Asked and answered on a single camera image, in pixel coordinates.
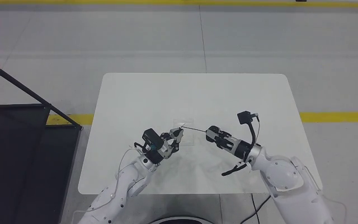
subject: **white table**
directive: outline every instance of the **white table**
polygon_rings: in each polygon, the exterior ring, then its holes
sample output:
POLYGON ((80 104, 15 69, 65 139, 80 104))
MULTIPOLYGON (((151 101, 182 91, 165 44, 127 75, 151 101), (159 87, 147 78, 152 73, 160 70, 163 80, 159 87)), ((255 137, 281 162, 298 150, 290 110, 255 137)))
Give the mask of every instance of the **white table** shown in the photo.
MULTIPOLYGON (((269 155, 297 156, 322 187, 321 179, 300 120, 287 78, 282 74, 173 74, 108 73, 102 81, 78 190, 98 194, 114 180, 124 152, 153 128, 158 134, 173 128, 175 119, 193 119, 194 126, 216 125, 251 142, 247 125, 237 113, 259 113, 258 143, 269 155)), ((181 146, 163 160, 143 194, 227 194, 267 192, 258 171, 246 168, 229 176, 237 159, 205 140, 205 135, 184 130, 181 146)), ((131 151, 123 165, 136 157, 131 151)))

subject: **thin wire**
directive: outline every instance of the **thin wire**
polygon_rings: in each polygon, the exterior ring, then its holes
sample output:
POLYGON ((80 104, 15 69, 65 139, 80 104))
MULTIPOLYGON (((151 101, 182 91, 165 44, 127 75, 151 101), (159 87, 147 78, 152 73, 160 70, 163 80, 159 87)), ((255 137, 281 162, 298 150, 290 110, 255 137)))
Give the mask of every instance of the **thin wire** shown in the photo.
MULTIPOLYGON (((266 200, 264 200, 262 202, 262 204, 260 204, 260 206, 257 209, 257 212, 262 208, 262 206, 271 198, 271 196, 268 196, 268 198, 266 198, 266 200)), ((249 220, 250 218, 252 218, 254 215, 256 215, 257 212, 254 212, 254 214, 250 215, 249 217, 245 218, 242 222, 240 222, 240 224, 243 224, 244 222, 246 222, 247 220, 249 220)))
POLYGON ((328 201, 330 201, 330 202, 334 202, 334 203, 337 203, 337 204, 341 204, 341 205, 343 206, 343 208, 345 209, 345 216, 344 216, 344 219, 343 219, 343 224, 346 224, 346 221, 347 221, 347 206, 346 206, 345 204, 343 204, 342 202, 338 202, 338 201, 336 201, 336 200, 332 200, 332 199, 327 198, 324 194, 322 194, 322 196, 323 196, 326 200, 328 200, 328 201))
MULTIPOLYGON (((318 187, 318 184, 317 184, 317 182, 315 181, 315 179, 314 179, 314 177, 313 177, 311 171, 309 171, 308 167, 306 167, 306 166, 304 166, 304 167, 307 169, 307 171, 308 171, 309 175, 311 176, 312 180, 314 181, 314 183, 315 183, 317 189, 320 190, 320 191, 322 191, 322 190, 318 187)), ((336 201, 336 200, 332 200, 332 199, 327 198, 324 194, 322 194, 322 196, 323 196, 326 200, 328 200, 328 201, 330 201, 330 202, 337 203, 337 204, 340 204, 340 205, 343 206, 343 208, 344 208, 344 210, 345 210, 345 216, 344 216, 344 219, 343 219, 343 224, 346 224, 346 221, 347 221, 347 206, 346 206, 345 204, 343 204, 342 202, 338 202, 338 201, 336 201)))
POLYGON ((260 133, 260 127, 261 127, 261 124, 260 124, 260 122, 258 122, 258 130, 257 130, 257 135, 256 135, 255 143, 257 142, 258 135, 259 135, 259 133, 260 133))
POLYGON ((92 208, 91 210, 76 210, 76 211, 74 211, 73 212, 73 214, 72 214, 72 220, 71 220, 71 224, 73 224, 73 220, 74 220, 74 215, 76 214, 76 213, 78 213, 78 212, 93 212, 93 211, 95 211, 95 210, 98 210, 98 209, 100 209, 100 208, 102 208, 103 206, 106 206, 106 205, 108 205, 115 197, 116 197, 116 192, 117 192, 117 187, 118 187, 118 182, 119 182, 119 173, 120 173, 120 171, 121 171, 121 164, 122 164, 122 161, 123 161, 123 159, 124 159, 124 156, 127 154, 127 152, 129 152, 130 150, 134 150, 134 151, 137 151, 138 152, 138 150, 135 150, 135 149, 133 149, 133 148, 130 148, 130 149, 128 149, 127 151, 125 151, 125 153, 123 154, 123 157, 122 157, 122 159, 121 159, 121 161, 119 162, 119 166, 118 166, 118 177, 117 177, 117 182, 116 182, 116 188, 115 188, 115 191, 113 192, 113 197, 107 202, 107 203, 105 203, 105 204, 103 204, 103 205, 101 205, 101 206, 99 206, 99 207, 97 207, 97 208, 92 208))
POLYGON ((195 128, 188 128, 188 127, 185 127, 185 126, 182 126, 182 128, 187 128, 187 129, 192 129, 192 130, 198 130, 199 132, 206 132, 204 130, 199 130, 199 129, 195 129, 195 128))
POLYGON ((260 224, 260 219, 258 218, 258 213, 257 213, 256 205, 255 205, 255 200, 253 200, 253 194, 252 194, 252 193, 251 193, 251 200, 252 200, 253 207, 254 207, 254 209, 255 209, 255 213, 256 213, 256 217, 257 217, 257 222, 258 222, 258 224, 260 224))

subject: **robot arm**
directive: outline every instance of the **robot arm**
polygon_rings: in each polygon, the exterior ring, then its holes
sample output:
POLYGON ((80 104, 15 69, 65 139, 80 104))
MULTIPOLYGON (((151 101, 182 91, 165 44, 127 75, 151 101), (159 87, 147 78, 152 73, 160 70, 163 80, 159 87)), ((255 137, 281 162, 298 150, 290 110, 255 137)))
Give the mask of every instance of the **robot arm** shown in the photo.
POLYGON ((146 130, 142 136, 145 145, 134 143, 143 153, 119 171, 116 180, 100 192, 78 224, 112 223, 125 210, 127 200, 137 196, 149 184, 160 162, 179 150, 182 136, 181 128, 171 129, 161 136, 153 129, 146 130))
MULTIPOLYGON (((257 116, 247 111, 238 114, 240 123, 248 124, 251 132, 252 118, 257 116)), ((216 126, 206 130, 206 140, 216 143, 219 148, 244 162, 243 166, 236 166, 233 170, 223 173, 223 176, 250 164, 252 170, 260 171, 267 190, 287 224, 333 224, 331 214, 323 201, 322 191, 302 162, 296 157, 270 157, 264 147, 256 144, 255 133, 252 133, 252 138, 253 143, 249 144, 216 126)))

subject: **concrete floor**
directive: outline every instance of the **concrete floor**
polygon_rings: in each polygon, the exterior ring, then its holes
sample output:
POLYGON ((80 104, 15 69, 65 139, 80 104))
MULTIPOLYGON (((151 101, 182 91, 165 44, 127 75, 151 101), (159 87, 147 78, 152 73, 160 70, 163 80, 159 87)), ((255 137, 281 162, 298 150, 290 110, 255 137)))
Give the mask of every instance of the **concrete floor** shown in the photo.
MULTIPOLYGON (((358 111, 356 21, 357 11, 336 8, 0 6, 0 67, 67 114, 95 112, 107 72, 282 73, 299 111, 358 111)), ((0 82, 0 104, 30 102, 0 82)), ((347 223, 358 223, 358 124, 304 128, 325 194, 347 205, 347 223)), ((90 130, 81 135, 63 224, 95 197, 77 190, 90 130)), ((257 204, 265 197, 255 195, 257 204)), ((327 204, 343 223, 342 206, 327 204)), ((239 223, 252 211, 245 194, 140 195, 118 223, 174 214, 239 223)), ((283 223, 273 202, 260 218, 283 223)))

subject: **yellow tape stripe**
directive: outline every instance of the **yellow tape stripe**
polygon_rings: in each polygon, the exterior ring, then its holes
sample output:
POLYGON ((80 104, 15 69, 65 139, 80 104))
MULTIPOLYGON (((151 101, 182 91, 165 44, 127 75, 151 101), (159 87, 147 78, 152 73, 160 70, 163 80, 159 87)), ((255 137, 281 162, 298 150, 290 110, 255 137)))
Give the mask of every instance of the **yellow tape stripe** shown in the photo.
POLYGON ((358 8, 358 2, 266 2, 235 0, 0 0, 0 4, 176 4, 203 6, 358 8))
POLYGON ((300 113, 304 123, 358 122, 358 112, 300 113))
MULTIPOLYGON (((80 125, 92 125, 93 114, 70 114, 68 115, 80 125)), ((358 112, 302 112, 300 113, 303 123, 339 123, 339 122, 358 122, 358 112)), ((48 125, 70 124, 60 115, 51 114, 47 120, 48 125)))
MULTIPOLYGON (((80 125, 92 125, 94 114, 68 114, 68 116, 80 125)), ((63 119, 60 115, 50 114, 46 124, 54 125, 71 123, 63 119)))

